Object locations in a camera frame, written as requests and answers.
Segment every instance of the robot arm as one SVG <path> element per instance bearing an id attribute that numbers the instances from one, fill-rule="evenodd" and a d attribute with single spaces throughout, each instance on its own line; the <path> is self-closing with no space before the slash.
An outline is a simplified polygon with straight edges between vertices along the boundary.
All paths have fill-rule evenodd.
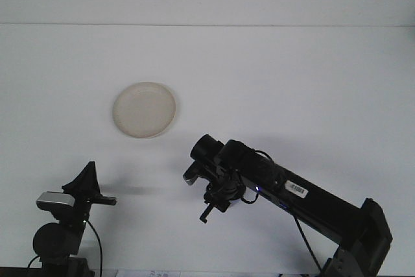
<path id="1" fill-rule="evenodd" d="M 185 172 L 191 185 L 198 177 L 209 181 L 207 209 L 225 212 L 231 200 L 243 199 L 246 187 L 297 217 L 339 245 L 321 276 L 376 276 L 389 251 L 392 235 L 381 207 L 366 199 L 361 208 L 332 195 L 277 165 L 261 151 L 239 141 L 222 144 L 205 135 L 194 146 L 195 162 Z"/>

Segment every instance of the camera stand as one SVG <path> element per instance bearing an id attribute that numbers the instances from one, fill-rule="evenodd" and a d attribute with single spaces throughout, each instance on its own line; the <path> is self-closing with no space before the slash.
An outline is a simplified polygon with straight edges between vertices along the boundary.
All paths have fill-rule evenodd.
<path id="1" fill-rule="evenodd" d="M 68 258 L 66 263 L 44 263 L 41 267 L 42 277 L 94 277 L 95 273 L 88 267 L 85 258 Z"/>

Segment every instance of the paper plate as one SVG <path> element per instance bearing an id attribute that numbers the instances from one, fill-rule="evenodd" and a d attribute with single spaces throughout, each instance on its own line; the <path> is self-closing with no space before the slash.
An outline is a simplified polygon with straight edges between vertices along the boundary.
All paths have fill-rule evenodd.
<path id="1" fill-rule="evenodd" d="M 175 113 L 173 95 L 155 82 L 129 86 L 118 96 L 112 112 L 117 127 L 135 138 L 150 138 L 162 133 Z"/>

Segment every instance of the wire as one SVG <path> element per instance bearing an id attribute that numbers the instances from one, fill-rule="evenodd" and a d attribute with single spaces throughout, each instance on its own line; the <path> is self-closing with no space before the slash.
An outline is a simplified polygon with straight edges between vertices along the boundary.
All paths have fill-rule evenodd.
<path id="1" fill-rule="evenodd" d="M 87 220 L 86 222 L 89 224 L 89 226 L 93 230 L 95 236 L 97 236 L 98 245 L 99 245 L 99 277 L 102 277 L 102 245 L 101 245 L 101 240 L 99 239 L 98 233 L 94 229 L 94 227 L 92 226 L 91 222 L 89 220 Z"/>
<path id="2" fill-rule="evenodd" d="M 29 264 L 27 265 L 27 268 L 29 269 L 30 266 L 32 265 L 32 263 L 38 258 L 40 258 L 40 256 L 35 256 L 34 258 L 32 258 L 31 261 L 29 262 Z"/>
<path id="3" fill-rule="evenodd" d="M 259 193 L 257 193 L 257 194 L 255 195 L 255 199 L 254 199 L 254 200 L 252 200 L 252 201 L 250 201 L 250 200 L 246 200 L 243 196 L 241 197 L 241 200 L 242 200 L 244 203 L 246 203 L 246 204 L 253 204 L 255 201 L 257 201 L 258 197 L 259 197 Z"/>
<path id="4" fill-rule="evenodd" d="M 298 227 L 298 229 L 300 230 L 301 236 L 303 237 L 304 242 L 305 242 L 305 244 L 307 245 L 307 248 L 309 249 L 309 252 L 310 252 L 310 254 L 311 254 L 311 257 L 313 258 L 314 262 L 316 263 L 316 265 L 317 265 L 317 267 L 318 267 L 318 270 L 319 270 L 320 272 L 322 272 L 322 267 L 321 267 L 321 266 L 320 266 L 320 264 L 318 263 L 317 258 L 316 258 L 316 256 L 315 256 L 315 254 L 314 254 L 313 250 L 311 250 L 310 244 L 309 244 L 309 242 L 308 242 L 307 238 L 305 237 L 305 234 L 304 234 L 304 232 L 303 232 L 303 229 L 301 228 L 300 222 L 298 222 L 297 216 L 295 216 L 295 214 L 293 214 L 292 216 L 294 217 L 294 220 L 296 221 L 297 227 Z"/>
<path id="5" fill-rule="evenodd" d="M 267 157 L 270 161 L 271 161 L 271 170 L 273 170 L 273 164 L 274 164 L 274 161 L 272 160 L 272 158 L 266 153 L 266 152 L 263 152 L 263 151 L 255 151 L 257 154 L 262 154 L 262 155 L 264 155 L 265 157 Z M 303 229 L 301 228 L 301 225 L 300 225 L 300 222 L 298 222 L 298 218 L 297 218 L 297 216 L 293 213 L 293 211 L 291 212 L 292 213 L 292 216 L 294 217 L 294 220 L 296 221 L 296 224 L 297 224 L 297 227 L 298 227 L 298 229 L 299 229 L 299 231 L 300 231 L 300 233 L 301 233 L 301 236 L 303 237 L 303 239 L 304 239 L 304 242 L 305 242 L 305 245 L 307 246 L 307 248 L 309 249 L 309 252 L 310 252 L 310 254 L 311 254 L 311 257 L 313 258 L 313 260 L 314 260 L 314 262 L 316 263 L 316 265 L 317 265 L 317 268 L 318 268 L 318 270 L 320 271 L 320 272 L 322 272 L 322 268 L 321 268 L 321 266 L 320 266 L 320 264 L 318 263 L 318 261 L 317 261 L 317 258 L 316 258 L 316 256 L 315 256 L 315 254 L 314 254 L 314 252 L 313 252 L 313 250 L 311 249 L 311 247 L 310 247 L 310 244 L 309 244 L 309 242 L 308 242 L 308 240 L 307 240 L 307 238 L 306 238 L 306 236 L 305 236 L 305 234 L 304 234 L 304 232 L 303 232 Z"/>

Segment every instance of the barcode label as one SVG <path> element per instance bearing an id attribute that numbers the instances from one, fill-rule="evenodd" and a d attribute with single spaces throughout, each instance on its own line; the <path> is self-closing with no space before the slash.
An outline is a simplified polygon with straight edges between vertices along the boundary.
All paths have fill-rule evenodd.
<path id="1" fill-rule="evenodd" d="M 305 198 L 305 196 L 307 196 L 307 194 L 309 192 L 305 188 L 303 188 L 303 187 L 301 187 L 301 186 L 299 186 L 295 183 L 292 183 L 290 180 L 285 182 L 285 189 L 287 191 L 290 191 L 291 193 L 301 197 L 301 198 Z"/>

